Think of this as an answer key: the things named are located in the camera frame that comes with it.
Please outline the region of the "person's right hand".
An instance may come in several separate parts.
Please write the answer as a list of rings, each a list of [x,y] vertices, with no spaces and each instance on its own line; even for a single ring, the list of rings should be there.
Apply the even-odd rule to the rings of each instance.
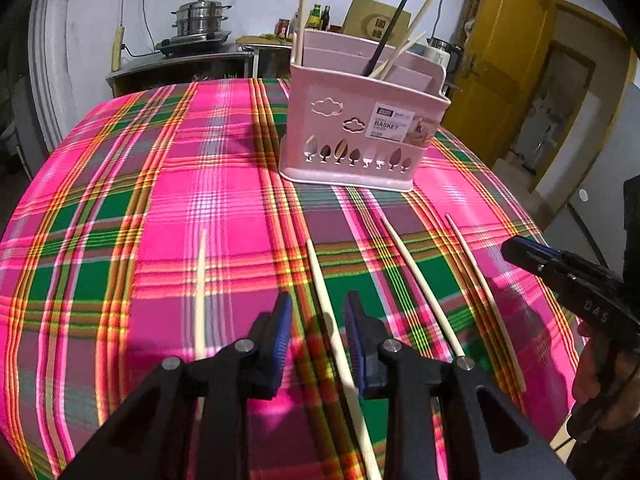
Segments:
[[[572,387],[574,400],[582,405],[600,393],[601,384],[597,378],[597,365],[594,360],[596,344],[593,337],[596,336],[597,331],[584,321],[578,324],[577,330],[580,336],[588,338],[579,358]],[[620,352],[615,364],[615,373],[618,378],[623,380],[629,378],[630,382],[623,388],[620,397],[601,419],[600,427],[604,430],[620,429],[639,416],[638,354]]]

